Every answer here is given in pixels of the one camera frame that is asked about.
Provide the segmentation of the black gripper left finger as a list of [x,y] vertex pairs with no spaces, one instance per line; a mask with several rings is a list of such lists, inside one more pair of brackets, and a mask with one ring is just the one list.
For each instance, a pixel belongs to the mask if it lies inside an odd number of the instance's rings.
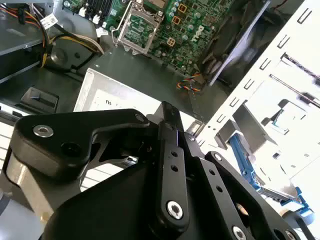
[[158,161],[163,181],[170,168],[185,166],[183,137],[180,113],[166,101],[150,116],[135,109],[29,115],[14,126],[4,173],[34,212],[50,219],[69,199],[133,165]]

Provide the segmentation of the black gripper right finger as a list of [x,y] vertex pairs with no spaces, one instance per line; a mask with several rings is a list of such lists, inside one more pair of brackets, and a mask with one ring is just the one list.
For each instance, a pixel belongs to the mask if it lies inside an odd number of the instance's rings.
[[195,182],[208,201],[220,240],[298,240],[296,231],[218,152],[203,154],[184,133],[184,150]]

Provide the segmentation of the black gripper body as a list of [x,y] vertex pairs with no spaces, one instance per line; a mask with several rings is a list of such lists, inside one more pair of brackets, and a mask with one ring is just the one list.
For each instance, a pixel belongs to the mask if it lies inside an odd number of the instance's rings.
[[170,167],[161,180],[159,162],[130,166],[64,202],[50,217],[44,240],[203,240],[200,220],[207,203],[197,164]]

